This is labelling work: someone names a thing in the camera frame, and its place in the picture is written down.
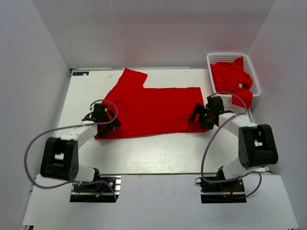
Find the red t shirt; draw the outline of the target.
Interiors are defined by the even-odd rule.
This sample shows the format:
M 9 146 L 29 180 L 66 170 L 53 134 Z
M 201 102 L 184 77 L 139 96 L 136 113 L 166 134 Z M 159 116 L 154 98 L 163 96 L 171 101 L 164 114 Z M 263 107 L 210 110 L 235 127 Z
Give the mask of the red t shirt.
M 196 104 L 203 105 L 199 87 L 144 88 L 147 74 L 124 69 L 117 84 L 105 97 L 113 102 L 121 125 L 95 139 L 135 138 L 168 133 L 207 132 L 189 122 Z

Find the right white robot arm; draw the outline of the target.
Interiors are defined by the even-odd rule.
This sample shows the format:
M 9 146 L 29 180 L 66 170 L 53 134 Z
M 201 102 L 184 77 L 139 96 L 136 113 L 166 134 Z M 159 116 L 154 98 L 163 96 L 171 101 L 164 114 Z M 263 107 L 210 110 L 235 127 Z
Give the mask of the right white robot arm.
M 217 184 L 222 191 L 228 191 L 239 180 L 259 168 L 274 165 L 278 162 L 278 152 L 272 132 L 268 124 L 258 125 L 244 118 L 244 114 L 235 114 L 224 108 L 223 100 L 215 94 L 207 97 L 207 104 L 196 104 L 189 122 L 196 121 L 202 128 L 216 132 L 225 129 L 238 138 L 238 157 L 221 166 L 215 180 L 201 175 L 203 181 Z

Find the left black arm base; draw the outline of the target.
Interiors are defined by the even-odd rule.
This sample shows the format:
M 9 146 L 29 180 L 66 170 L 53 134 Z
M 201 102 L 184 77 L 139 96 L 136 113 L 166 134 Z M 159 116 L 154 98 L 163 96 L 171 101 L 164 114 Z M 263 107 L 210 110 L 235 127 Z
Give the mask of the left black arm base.
M 120 193 L 121 175 L 100 175 L 99 182 L 91 185 L 73 184 L 71 203 L 115 203 Z

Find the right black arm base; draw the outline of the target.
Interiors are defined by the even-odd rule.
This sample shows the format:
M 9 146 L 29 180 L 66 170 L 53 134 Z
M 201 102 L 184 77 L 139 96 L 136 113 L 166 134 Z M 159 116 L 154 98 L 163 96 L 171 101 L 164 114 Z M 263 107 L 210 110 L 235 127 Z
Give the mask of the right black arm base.
M 202 204 L 246 203 L 245 188 L 242 180 L 210 184 L 201 177 L 195 179 L 200 187 Z

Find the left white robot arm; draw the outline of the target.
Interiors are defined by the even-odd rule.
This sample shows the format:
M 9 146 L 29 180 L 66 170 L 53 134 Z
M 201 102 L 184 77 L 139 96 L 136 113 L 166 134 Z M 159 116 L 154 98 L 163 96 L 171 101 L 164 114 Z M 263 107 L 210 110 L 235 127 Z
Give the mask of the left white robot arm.
M 90 113 L 80 125 L 60 137 L 47 139 L 40 174 L 67 182 L 81 182 L 90 191 L 97 191 L 101 187 L 98 169 L 79 164 L 79 149 L 90 139 L 102 138 L 120 126 L 118 108 L 113 103 L 91 104 Z

